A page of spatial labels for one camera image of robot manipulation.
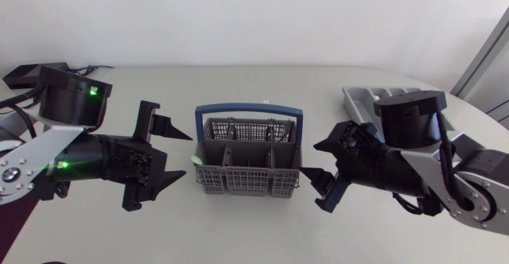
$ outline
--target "black device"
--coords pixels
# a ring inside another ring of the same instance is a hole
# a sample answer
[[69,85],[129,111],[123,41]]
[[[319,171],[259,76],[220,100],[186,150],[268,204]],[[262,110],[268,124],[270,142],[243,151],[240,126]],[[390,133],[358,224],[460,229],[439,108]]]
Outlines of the black device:
[[39,74],[43,67],[55,68],[65,72],[69,70],[69,66],[65,62],[24,64],[16,67],[2,79],[10,89],[34,88],[39,83]]
[[[416,91],[375,101],[385,143],[372,123],[336,124],[315,149],[337,159],[336,175],[301,168],[320,193],[318,206],[332,212],[350,184],[392,192],[416,215],[446,209],[471,227],[509,235],[509,154],[485,149],[461,132],[447,130],[442,91]],[[417,205],[401,194],[417,197]]]
[[24,111],[0,119],[0,144],[6,148],[0,152],[3,204],[28,193],[20,188],[51,200],[54,194],[66,197],[71,181],[102,178],[125,185],[122,206],[133,211],[185,175],[185,171],[166,172],[167,154],[150,144],[150,135],[192,140],[173,127],[169,117],[155,114],[157,103],[141,101],[132,136],[91,134],[103,123],[111,89],[108,83],[42,67],[36,88],[0,102],[4,107],[39,98],[39,112],[29,111],[32,120],[26,125],[45,124],[41,136],[24,142],[19,138],[26,130],[20,122],[26,117]]

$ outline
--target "table surface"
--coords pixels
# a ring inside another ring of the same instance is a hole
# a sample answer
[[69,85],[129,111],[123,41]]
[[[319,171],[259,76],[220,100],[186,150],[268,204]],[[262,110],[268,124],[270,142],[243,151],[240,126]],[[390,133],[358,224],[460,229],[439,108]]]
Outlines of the table surface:
[[[72,183],[66,199],[39,202],[5,263],[506,263],[509,237],[467,227],[447,212],[411,215],[389,192],[352,185],[329,214],[301,175],[292,198],[206,195],[189,156],[196,148],[194,110],[246,102],[304,111],[303,166],[336,171],[330,153],[313,149],[337,122],[349,120],[343,86],[411,86],[423,82],[366,68],[174,67],[102,69],[91,78],[113,84],[99,134],[131,135],[140,100],[195,141],[153,136],[169,154],[166,170],[186,176],[136,212],[122,207],[123,186]],[[15,94],[0,84],[0,99]],[[509,152],[509,131],[475,107],[447,96],[445,117],[482,145]]]

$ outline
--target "black cable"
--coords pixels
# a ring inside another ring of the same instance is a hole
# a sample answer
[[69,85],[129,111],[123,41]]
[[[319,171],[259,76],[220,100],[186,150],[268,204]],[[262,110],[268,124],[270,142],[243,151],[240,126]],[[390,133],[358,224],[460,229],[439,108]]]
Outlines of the black cable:
[[453,152],[451,150],[451,143],[447,137],[447,130],[445,129],[444,115],[441,112],[437,113],[438,129],[440,130],[441,144],[440,144],[440,166],[442,169],[442,176],[444,178],[444,185],[447,192],[458,203],[458,205],[467,209],[468,205],[464,197],[460,193],[454,175],[456,171],[453,169]]
[[16,105],[16,104],[26,101],[32,97],[38,96],[40,93],[43,92],[43,90],[45,88],[46,88],[46,86],[44,86],[44,85],[37,85],[37,87],[35,87],[34,89],[32,89],[24,94],[14,96],[13,98],[9,98],[9,99],[0,101],[0,109],[9,107],[11,105]]
[[[33,101],[30,104],[20,107],[20,108],[21,109],[30,109],[31,107],[36,106],[40,101],[41,101],[41,99],[39,99],[39,96],[35,96],[35,97],[33,97]],[[0,112],[0,115],[10,114],[12,112],[14,112],[14,110],[7,111],[7,112]]]
[[88,65],[84,68],[77,68],[77,69],[69,69],[68,71],[70,73],[75,73],[79,76],[87,76],[89,75],[90,73],[92,73],[94,70],[96,70],[97,68],[114,68],[113,66],[108,66],[108,65]]
[[35,128],[33,127],[30,117],[20,107],[18,107],[16,105],[10,105],[9,107],[11,109],[13,109],[14,111],[16,111],[21,116],[21,118],[23,119],[23,122],[25,122],[26,128],[30,132],[30,137],[32,137],[32,138],[37,137],[37,134],[35,133]]
[[499,120],[499,121],[497,121],[497,122],[502,122],[503,120],[505,120],[505,119],[507,119],[507,118],[509,118],[509,115],[507,115],[507,116],[503,117],[502,119],[500,119],[500,120]]
[[509,100],[505,101],[505,102],[502,102],[501,104],[497,105],[495,108],[489,110],[488,112],[486,112],[486,114],[489,114],[491,113],[492,111],[495,111],[497,110],[500,106],[504,105],[505,103],[509,102]]
[[405,208],[405,210],[408,211],[409,213],[415,215],[422,214],[422,210],[419,207],[411,204],[410,202],[402,198],[398,193],[393,192],[392,197],[394,197],[398,201],[398,203],[401,204],[401,206]]

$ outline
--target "screw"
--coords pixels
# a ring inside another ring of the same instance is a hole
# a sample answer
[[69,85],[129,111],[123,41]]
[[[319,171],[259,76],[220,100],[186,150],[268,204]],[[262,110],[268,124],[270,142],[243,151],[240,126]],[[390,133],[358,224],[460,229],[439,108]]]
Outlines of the screw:
[[2,174],[2,179],[5,182],[15,181],[19,178],[20,170],[18,168],[8,168]]

